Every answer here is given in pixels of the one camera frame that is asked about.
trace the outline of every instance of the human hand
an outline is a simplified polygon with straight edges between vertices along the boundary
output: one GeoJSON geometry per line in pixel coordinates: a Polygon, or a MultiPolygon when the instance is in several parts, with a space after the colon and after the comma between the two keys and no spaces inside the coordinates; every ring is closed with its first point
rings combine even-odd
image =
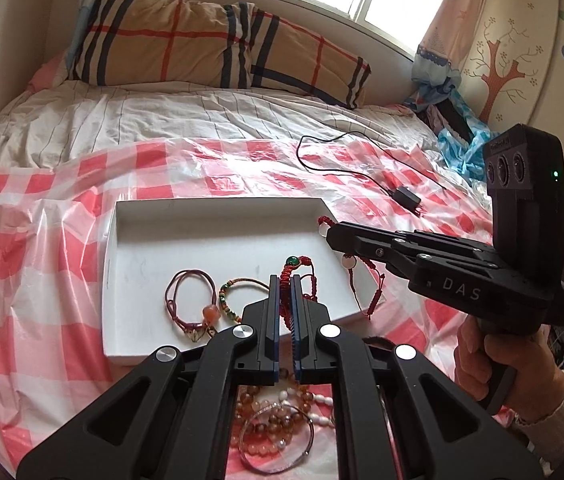
{"type": "Polygon", "coordinates": [[[475,317],[468,316],[457,334],[456,383],[475,400],[489,392],[491,362],[518,371],[505,405],[526,422],[551,415],[564,400],[564,373],[555,365],[551,350],[540,332],[531,338],[487,335],[475,317]]]}

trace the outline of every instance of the device handle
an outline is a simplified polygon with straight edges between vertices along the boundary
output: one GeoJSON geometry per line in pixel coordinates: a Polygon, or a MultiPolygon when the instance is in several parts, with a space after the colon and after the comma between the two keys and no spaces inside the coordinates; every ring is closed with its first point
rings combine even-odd
{"type": "MultiPolygon", "coordinates": [[[[484,334],[503,333],[492,322],[478,318],[478,327],[484,334]]],[[[483,407],[489,415],[495,415],[502,408],[504,401],[507,399],[508,393],[513,388],[516,381],[518,371],[512,366],[503,365],[491,361],[491,379],[489,380],[489,393],[478,404],[483,407]]]]}

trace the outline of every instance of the plaid pillow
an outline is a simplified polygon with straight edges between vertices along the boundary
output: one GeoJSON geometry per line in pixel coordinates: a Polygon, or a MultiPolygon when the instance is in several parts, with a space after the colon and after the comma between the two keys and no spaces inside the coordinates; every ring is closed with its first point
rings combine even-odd
{"type": "Polygon", "coordinates": [[[254,9],[250,46],[252,86],[314,95],[351,110],[364,104],[371,67],[324,36],[254,9]]]}
{"type": "Polygon", "coordinates": [[[249,88],[253,4],[97,0],[73,79],[114,86],[186,81],[249,88]]]}

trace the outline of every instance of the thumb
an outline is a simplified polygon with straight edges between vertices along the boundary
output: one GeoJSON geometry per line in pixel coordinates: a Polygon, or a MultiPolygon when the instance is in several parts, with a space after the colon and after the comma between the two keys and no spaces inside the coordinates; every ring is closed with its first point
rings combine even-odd
{"type": "Polygon", "coordinates": [[[529,339],[514,335],[488,335],[484,338],[484,351],[496,363],[522,370],[533,363],[542,362],[540,346],[529,339]]]}

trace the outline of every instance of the red checkered tablecloth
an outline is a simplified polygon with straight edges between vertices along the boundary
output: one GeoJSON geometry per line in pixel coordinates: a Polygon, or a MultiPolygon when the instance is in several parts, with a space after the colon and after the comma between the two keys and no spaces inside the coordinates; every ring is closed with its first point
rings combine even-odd
{"type": "MultiPolygon", "coordinates": [[[[324,199],[338,220],[491,238],[491,218],[477,201],[451,184],[442,189],[364,140],[309,144],[304,158],[323,168],[356,168],[388,186],[408,186],[422,197],[420,218],[366,179],[306,172],[296,146],[160,140],[98,152],[55,170],[0,168],[0,462],[7,469],[14,471],[31,447],[111,384],[102,352],[100,290],[118,200],[311,196],[324,199]]],[[[391,153],[438,179],[419,149],[391,153]]],[[[393,276],[384,297],[371,332],[411,343],[452,373],[455,333],[464,315],[413,294],[393,276]]],[[[244,475],[234,454],[228,475],[244,475]]]]}

